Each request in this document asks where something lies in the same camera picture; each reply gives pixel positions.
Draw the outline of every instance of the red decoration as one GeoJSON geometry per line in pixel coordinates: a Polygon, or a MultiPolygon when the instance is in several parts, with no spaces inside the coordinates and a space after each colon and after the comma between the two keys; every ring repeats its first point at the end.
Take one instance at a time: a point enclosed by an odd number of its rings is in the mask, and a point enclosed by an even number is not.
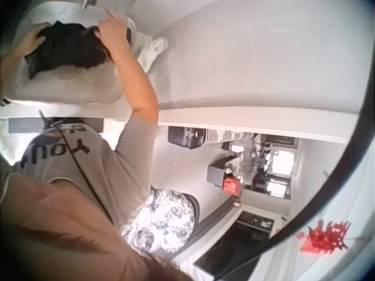
{"type": "MultiPolygon", "coordinates": [[[[333,253],[335,249],[347,249],[343,242],[344,237],[349,229],[351,222],[341,222],[340,224],[333,224],[330,221],[327,224],[326,230],[323,230],[324,221],[319,220],[318,226],[315,229],[309,228],[309,235],[306,236],[306,241],[300,251],[311,253],[333,253]]],[[[299,233],[298,239],[305,237],[305,234],[299,233]]]]}
{"type": "Polygon", "coordinates": [[[240,192],[240,181],[234,177],[227,177],[223,183],[223,190],[237,195],[240,192]]]}

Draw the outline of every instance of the dark hair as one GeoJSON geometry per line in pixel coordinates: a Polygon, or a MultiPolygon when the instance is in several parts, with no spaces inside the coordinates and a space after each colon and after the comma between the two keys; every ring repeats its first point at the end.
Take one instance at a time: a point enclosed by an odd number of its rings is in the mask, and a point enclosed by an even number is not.
{"type": "Polygon", "coordinates": [[[168,261],[160,262],[152,255],[143,256],[142,259],[148,269],[144,281],[194,281],[189,275],[168,261]]]}

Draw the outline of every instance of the bathroom sink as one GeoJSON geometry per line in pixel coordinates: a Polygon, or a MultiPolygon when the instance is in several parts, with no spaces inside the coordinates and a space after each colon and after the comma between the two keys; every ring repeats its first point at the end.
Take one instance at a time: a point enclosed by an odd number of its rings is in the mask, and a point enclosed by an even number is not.
{"type": "MultiPolygon", "coordinates": [[[[32,25],[38,23],[49,22],[54,24],[58,20],[62,23],[80,23],[88,28],[98,25],[99,21],[106,17],[105,9],[96,6],[88,5],[82,8],[82,5],[77,3],[45,2],[32,9],[23,19],[13,41],[13,47],[22,40],[24,34],[32,25]]],[[[131,41],[134,44],[137,31],[131,19],[128,19],[128,27],[131,29],[131,41]]],[[[63,66],[55,70],[43,71],[32,80],[28,78],[28,65],[25,60],[22,60],[5,92],[5,96],[12,101],[58,102],[64,104],[109,104],[119,99],[121,94],[120,80],[112,61],[109,59],[104,64],[88,70],[74,66],[63,66]],[[84,78],[80,76],[82,72],[85,72],[84,78]]]]}

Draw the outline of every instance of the black cable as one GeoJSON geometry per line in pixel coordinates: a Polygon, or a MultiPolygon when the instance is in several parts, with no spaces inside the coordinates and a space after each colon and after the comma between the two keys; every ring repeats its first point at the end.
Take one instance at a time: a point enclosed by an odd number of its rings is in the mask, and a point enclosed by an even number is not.
{"type": "Polygon", "coordinates": [[[367,83],[366,95],[359,114],[357,125],[353,135],[332,174],[328,177],[322,188],[307,204],[307,206],[284,228],[269,240],[249,252],[244,258],[232,266],[224,268],[215,280],[229,280],[230,276],[243,267],[249,265],[267,250],[288,239],[292,234],[299,231],[307,222],[327,205],[332,198],[341,190],[348,181],[359,163],[365,156],[374,138],[374,50],[367,83]]]}
{"type": "MultiPolygon", "coordinates": [[[[46,118],[44,117],[44,115],[43,115],[43,113],[42,113],[41,110],[39,110],[39,114],[40,114],[40,116],[42,117],[42,119],[43,119],[43,121],[45,122],[45,124],[47,124],[47,120],[46,120],[46,118]]],[[[81,166],[79,165],[79,163],[78,163],[76,157],[74,156],[73,152],[71,151],[70,145],[68,144],[68,141],[66,140],[63,131],[62,131],[62,130],[59,128],[59,126],[57,126],[56,124],[52,124],[52,126],[53,126],[54,128],[56,128],[56,129],[59,131],[59,133],[61,134],[61,137],[63,138],[63,140],[64,140],[64,142],[65,142],[65,144],[66,144],[66,147],[68,148],[68,151],[69,151],[70,155],[72,156],[73,161],[75,162],[75,164],[76,164],[78,170],[80,171],[81,175],[83,176],[84,181],[86,182],[86,184],[87,184],[87,186],[89,187],[89,189],[91,190],[91,192],[94,194],[95,199],[99,202],[99,205],[100,205],[100,207],[103,209],[103,211],[105,212],[105,215],[108,217],[108,219],[110,220],[110,222],[112,223],[112,225],[114,225],[114,223],[113,223],[113,219],[112,219],[112,217],[111,217],[111,215],[110,215],[110,212],[108,212],[107,208],[106,208],[106,207],[104,206],[104,204],[101,202],[101,200],[100,200],[98,194],[95,192],[94,188],[93,188],[92,185],[90,184],[90,182],[89,182],[88,178],[86,177],[85,173],[82,171],[81,166]]]]}

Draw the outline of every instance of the gray t-shirt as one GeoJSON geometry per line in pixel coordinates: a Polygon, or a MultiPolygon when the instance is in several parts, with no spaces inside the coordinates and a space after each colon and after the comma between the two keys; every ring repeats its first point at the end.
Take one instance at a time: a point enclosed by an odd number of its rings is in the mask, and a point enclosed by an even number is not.
{"type": "MultiPolygon", "coordinates": [[[[132,116],[115,150],[86,124],[59,128],[115,226],[120,230],[130,225],[150,195],[156,125],[132,116]]],[[[71,181],[101,208],[56,128],[35,137],[10,172],[47,183],[71,181]]]]}

